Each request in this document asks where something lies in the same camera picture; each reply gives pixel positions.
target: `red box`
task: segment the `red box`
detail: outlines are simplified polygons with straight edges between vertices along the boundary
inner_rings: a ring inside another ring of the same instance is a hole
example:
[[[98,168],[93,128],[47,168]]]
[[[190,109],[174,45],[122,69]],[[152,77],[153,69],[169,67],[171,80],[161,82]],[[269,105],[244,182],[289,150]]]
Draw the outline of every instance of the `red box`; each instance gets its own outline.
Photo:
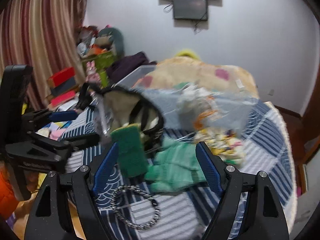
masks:
[[[56,98],[52,99],[51,100],[51,105],[53,107],[55,107],[55,106],[57,106],[59,104],[63,104],[65,102],[69,101],[70,99],[74,98],[75,96],[76,96],[76,93],[73,90],[71,90],[71,91],[69,91],[67,93],[64,93],[64,94],[62,94],[60,96],[57,96]]]
[[[55,73],[50,78],[48,78],[47,83],[50,88],[56,88],[58,85],[61,85],[63,82],[75,76],[74,67],[67,67],[58,73]]]

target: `wooden floor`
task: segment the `wooden floor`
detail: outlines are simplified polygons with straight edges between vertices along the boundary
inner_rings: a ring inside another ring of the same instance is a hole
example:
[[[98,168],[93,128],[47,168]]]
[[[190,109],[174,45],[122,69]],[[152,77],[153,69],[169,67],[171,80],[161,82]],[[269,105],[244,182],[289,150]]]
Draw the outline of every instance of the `wooden floor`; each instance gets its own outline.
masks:
[[[305,155],[304,139],[303,139],[303,133],[302,133],[302,122],[298,117],[283,113],[281,111],[280,111],[280,113],[281,113],[281,115],[287,125],[287,130],[289,133],[289,138],[290,138],[291,147],[292,147],[293,160],[294,160],[294,164],[296,166],[297,186],[301,187],[300,174],[297,169],[297,165],[298,165],[299,161],[301,161]]]

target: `cable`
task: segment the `cable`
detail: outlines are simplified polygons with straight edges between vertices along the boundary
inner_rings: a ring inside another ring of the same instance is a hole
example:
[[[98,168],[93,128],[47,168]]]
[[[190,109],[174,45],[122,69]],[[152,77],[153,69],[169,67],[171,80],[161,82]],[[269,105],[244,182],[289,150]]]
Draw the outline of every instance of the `cable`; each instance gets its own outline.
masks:
[[[164,7],[163,12],[164,12],[164,13],[169,13],[169,12],[172,11],[172,9],[173,9],[173,3],[171,3],[171,4],[167,5],[166,7]]]
[[[200,29],[199,31],[197,31],[197,30],[198,30],[198,24],[202,21],[203,17],[204,17],[206,14],[207,14],[207,12],[205,12],[198,21],[196,21],[196,22],[193,21],[193,22],[195,22],[195,26],[194,26],[194,29],[193,29],[193,32],[195,33],[195,35],[202,31],[202,29]]]

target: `wall outlet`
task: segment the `wall outlet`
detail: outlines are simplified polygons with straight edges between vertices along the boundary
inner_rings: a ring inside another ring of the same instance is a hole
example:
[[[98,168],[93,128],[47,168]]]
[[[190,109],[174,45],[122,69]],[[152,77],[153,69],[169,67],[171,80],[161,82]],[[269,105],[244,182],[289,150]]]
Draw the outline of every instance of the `wall outlet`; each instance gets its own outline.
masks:
[[[273,94],[275,93],[275,90],[274,89],[271,89],[268,93],[269,96],[273,96]]]

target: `beige blanket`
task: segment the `beige blanket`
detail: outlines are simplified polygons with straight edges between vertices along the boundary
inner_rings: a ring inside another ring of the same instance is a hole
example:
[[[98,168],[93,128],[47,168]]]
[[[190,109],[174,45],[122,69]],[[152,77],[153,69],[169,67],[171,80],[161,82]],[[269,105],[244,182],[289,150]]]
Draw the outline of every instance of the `beige blanket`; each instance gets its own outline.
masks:
[[[168,89],[194,82],[208,90],[239,93],[245,92],[258,98],[252,75],[238,66],[210,65],[190,57],[174,57],[160,62],[156,69],[138,80],[136,85],[155,89]]]

